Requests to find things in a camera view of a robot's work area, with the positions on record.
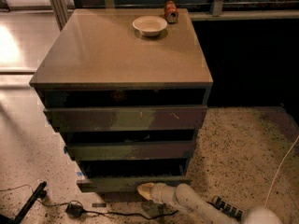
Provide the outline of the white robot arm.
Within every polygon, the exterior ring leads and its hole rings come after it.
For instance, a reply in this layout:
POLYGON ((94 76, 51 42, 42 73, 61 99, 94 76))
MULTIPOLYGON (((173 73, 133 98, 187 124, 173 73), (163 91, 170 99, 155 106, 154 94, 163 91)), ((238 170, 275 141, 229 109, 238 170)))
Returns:
POLYGON ((172 187, 165 183, 145 183, 139 185, 137 191, 148 201, 167 204, 183 213, 194 212, 206 224, 283 224, 273 211, 263 206, 246 210, 241 218, 231 217, 204 201, 187 184, 172 187))

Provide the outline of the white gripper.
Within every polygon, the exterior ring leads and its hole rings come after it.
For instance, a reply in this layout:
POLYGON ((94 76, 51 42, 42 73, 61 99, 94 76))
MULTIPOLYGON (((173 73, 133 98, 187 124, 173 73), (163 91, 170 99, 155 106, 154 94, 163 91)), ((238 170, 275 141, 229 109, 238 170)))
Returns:
POLYGON ((145 183, 137 187, 138 193, 146 200, 153 200, 158 204, 176 204, 176 188, 165 183, 145 183))

